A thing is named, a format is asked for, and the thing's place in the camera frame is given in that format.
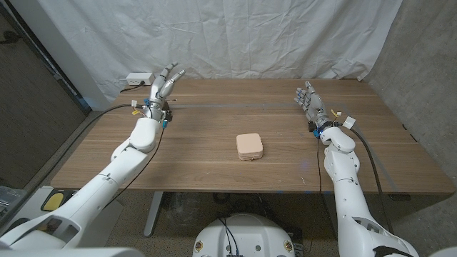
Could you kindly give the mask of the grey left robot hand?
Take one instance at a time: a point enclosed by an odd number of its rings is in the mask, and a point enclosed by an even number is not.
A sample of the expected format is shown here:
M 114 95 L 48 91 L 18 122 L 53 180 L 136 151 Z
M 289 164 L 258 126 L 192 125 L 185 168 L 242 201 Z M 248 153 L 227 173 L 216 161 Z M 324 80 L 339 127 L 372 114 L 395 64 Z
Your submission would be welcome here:
M 169 64 L 154 79 L 151 85 L 151 92 L 146 107 L 146 115 L 148 118 L 157 121 L 161 120 L 166 98 L 171 95 L 175 83 L 186 73 L 185 70 L 181 70 L 180 72 L 174 74 L 171 78 L 167 78 L 171 70 L 178 64 L 178 62 Z

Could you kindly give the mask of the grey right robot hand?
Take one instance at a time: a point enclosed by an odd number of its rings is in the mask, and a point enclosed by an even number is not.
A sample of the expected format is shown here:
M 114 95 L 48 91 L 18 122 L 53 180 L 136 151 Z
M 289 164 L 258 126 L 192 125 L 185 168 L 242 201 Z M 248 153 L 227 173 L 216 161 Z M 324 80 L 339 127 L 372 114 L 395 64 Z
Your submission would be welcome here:
M 315 125 L 318 132 L 331 125 L 326 107 L 309 81 L 305 82 L 303 88 L 296 89 L 294 101 L 304 110 L 306 118 Z

